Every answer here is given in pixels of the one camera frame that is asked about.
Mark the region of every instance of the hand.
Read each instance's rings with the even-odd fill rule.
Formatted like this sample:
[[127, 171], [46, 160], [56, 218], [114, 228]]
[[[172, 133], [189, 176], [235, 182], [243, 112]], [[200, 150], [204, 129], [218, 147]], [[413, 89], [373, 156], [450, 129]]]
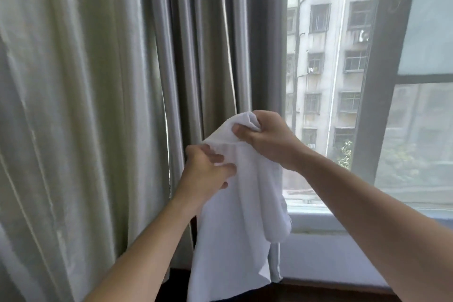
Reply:
[[235, 124], [233, 133], [242, 141], [252, 145], [261, 155], [278, 162], [287, 170], [296, 170], [295, 157], [298, 150], [310, 149], [293, 134], [278, 113], [272, 111], [253, 111], [261, 125], [261, 132], [255, 132], [241, 124]]
[[187, 146], [186, 154], [186, 166], [173, 199], [180, 201], [189, 216], [194, 217], [218, 190], [228, 187], [227, 179], [236, 174], [236, 165], [215, 166], [224, 157], [206, 144]]

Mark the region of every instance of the person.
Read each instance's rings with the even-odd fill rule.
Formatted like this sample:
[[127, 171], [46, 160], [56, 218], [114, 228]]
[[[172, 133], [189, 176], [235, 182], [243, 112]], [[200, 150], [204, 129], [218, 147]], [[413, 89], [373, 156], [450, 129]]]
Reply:
[[[303, 175], [404, 302], [453, 300], [453, 232], [309, 149], [271, 111], [254, 111], [261, 132], [235, 124], [233, 133], [283, 168]], [[154, 301], [176, 246], [233, 164], [209, 146], [188, 146], [173, 199], [117, 260], [87, 302]]]

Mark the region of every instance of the gray curtain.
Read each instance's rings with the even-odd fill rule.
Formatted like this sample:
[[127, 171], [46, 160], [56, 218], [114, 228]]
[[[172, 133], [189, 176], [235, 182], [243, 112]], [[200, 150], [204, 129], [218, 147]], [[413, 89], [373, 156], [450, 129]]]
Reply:
[[[285, 9], [0, 0], [2, 299], [82, 300], [169, 200], [184, 145], [282, 111]], [[187, 229], [171, 266], [192, 248]]]

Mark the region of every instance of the white cloth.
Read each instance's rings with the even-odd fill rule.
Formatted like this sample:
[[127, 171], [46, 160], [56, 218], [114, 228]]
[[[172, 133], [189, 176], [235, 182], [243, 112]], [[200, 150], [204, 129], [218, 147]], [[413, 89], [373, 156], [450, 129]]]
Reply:
[[225, 163], [235, 163], [237, 174], [197, 218], [188, 302], [222, 300], [269, 284], [270, 244], [291, 232], [280, 165], [240, 142], [231, 131], [235, 123], [260, 130], [253, 113], [241, 113], [204, 141], [225, 156]]

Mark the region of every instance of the dark floor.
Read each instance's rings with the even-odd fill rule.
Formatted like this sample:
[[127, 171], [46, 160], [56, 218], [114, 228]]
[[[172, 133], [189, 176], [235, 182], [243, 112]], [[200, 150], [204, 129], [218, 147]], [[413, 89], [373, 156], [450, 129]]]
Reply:
[[[172, 270], [168, 282], [162, 285], [157, 302], [185, 302], [189, 271]], [[224, 302], [400, 302], [390, 294], [374, 294], [300, 285], [270, 284], [264, 288], [224, 300]]]

